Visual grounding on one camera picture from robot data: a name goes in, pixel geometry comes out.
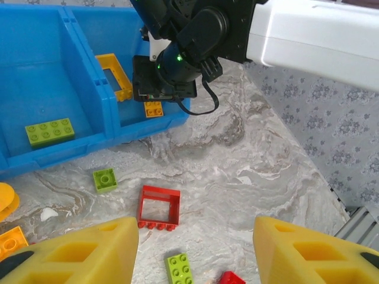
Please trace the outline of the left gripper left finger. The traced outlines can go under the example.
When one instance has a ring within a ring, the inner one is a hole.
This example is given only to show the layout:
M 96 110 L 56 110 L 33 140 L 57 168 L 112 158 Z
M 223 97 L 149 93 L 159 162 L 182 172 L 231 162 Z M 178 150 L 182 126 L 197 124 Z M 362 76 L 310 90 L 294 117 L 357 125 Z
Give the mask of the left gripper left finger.
M 71 231 L 1 261 L 1 283 L 131 283 L 138 243 L 134 217 Z

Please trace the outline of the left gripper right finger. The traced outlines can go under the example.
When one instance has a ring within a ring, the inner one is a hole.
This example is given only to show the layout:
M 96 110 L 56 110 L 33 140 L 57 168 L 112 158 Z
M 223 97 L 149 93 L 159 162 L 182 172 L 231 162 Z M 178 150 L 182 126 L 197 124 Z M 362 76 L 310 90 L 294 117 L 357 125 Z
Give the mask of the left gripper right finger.
M 271 217 L 257 217 L 261 283 L 378 283 L 378 252 Z

